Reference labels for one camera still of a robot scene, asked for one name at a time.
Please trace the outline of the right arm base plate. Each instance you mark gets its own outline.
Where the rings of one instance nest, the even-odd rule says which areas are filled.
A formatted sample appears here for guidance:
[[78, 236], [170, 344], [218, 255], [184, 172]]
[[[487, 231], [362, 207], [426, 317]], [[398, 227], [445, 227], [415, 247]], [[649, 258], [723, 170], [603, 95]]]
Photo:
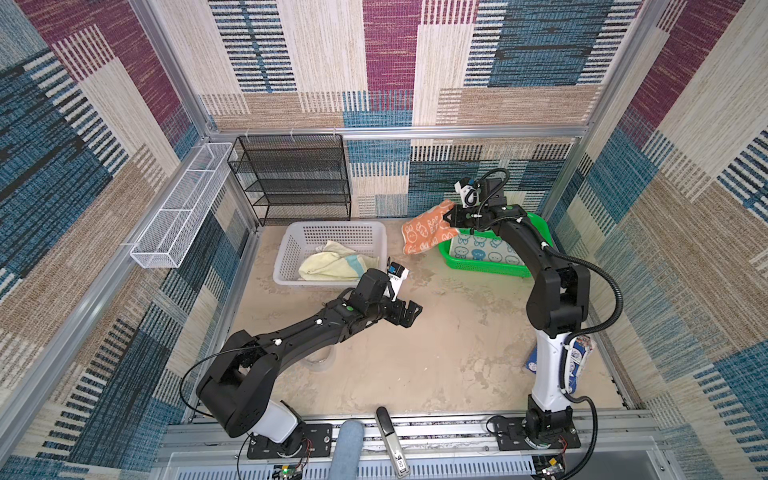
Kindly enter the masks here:
[[565, 429], [543, 431], [537, 440], [528, 438], [524, 417], [494, 415], [485, 424], [489, 434], [494, 436], [500, 451], [559, 450], [577, 449], [582, 446], [574, 426]]

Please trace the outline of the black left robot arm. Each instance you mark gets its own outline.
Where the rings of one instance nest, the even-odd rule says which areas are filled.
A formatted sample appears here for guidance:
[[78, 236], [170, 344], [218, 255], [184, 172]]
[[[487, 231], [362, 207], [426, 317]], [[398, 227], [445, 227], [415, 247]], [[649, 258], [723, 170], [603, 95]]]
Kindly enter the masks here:
[[411, 327], [423, 307], [398, 297], [408, 274], [398, 263], [384, 270], [371, 268], [356, 286], [305, 320], [267, 334], [235, 332], [212, 356], [197, 383], [197, 398], [229, 437], [254, 434], [296, 450], [302, 421], [288, 406], [271, 399], [277, 378], [297, 362], [381, 320]]

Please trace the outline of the blue bunny pattern towel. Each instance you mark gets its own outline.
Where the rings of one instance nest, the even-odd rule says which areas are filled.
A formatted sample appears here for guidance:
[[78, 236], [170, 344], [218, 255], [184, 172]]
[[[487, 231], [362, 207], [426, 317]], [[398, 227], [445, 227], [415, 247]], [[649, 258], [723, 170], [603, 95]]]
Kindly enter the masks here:
[[517, 252], [505, 241], [478, 235], [459, 234], [449, 243], [448, 255], [459, 260], [472, 260], [523, 266]]

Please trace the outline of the pale yellow towel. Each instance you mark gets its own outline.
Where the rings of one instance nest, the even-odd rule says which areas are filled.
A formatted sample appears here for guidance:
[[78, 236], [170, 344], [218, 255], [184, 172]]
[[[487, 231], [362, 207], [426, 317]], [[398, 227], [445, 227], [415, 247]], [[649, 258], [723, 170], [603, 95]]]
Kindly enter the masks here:
[[305, 281], [356, 281], [369, 269], [379, 267], [380, 258], [360, 254], [338, 242], [327, 241], [308, 256], [299, 267]]

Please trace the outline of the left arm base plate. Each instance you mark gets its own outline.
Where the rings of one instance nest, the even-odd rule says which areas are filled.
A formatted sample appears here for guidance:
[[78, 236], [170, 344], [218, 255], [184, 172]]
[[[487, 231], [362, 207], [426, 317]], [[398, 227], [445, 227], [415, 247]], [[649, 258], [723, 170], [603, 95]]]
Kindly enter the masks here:
[[252, 435], [246, 456], [249, 460], [329, 457], [332, 433], [330, 423], [300, 423], [282, 443], [264, 435]]

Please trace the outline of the orange pattern towel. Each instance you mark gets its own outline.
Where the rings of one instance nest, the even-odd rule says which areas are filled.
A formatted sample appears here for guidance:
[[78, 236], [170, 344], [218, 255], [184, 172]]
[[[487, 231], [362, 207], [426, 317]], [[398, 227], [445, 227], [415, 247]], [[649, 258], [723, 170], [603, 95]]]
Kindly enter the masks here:
[[459, 235], [459, 230], [451, 227], [444, 219], [446, 213], [450, 213], [455, 206], [451, 200], [444, 200], [405, 222], [401, 228], [404, 240], [403, 253], [416, 255], [424, 253], [445, 241], [451, 241]]

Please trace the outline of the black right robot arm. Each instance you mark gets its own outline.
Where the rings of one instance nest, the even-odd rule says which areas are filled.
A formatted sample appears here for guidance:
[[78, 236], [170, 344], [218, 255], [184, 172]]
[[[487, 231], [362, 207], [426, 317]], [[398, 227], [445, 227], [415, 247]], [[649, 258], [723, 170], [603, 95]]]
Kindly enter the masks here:
[[534, 280], [526, 314], [536, 330], [536, 379], [525, 417], [513, 431], [529, 447], [544, 449], [574, 429], [569, 349], [586, 319], [590, 273], [553, 249], [522, 207], [508, 206], [501, 199], [501, 185], [501, 180], [490, 178], [457, 181], [460, 203], [444, 219], [452, 227], [493, 232], [514, 250]]

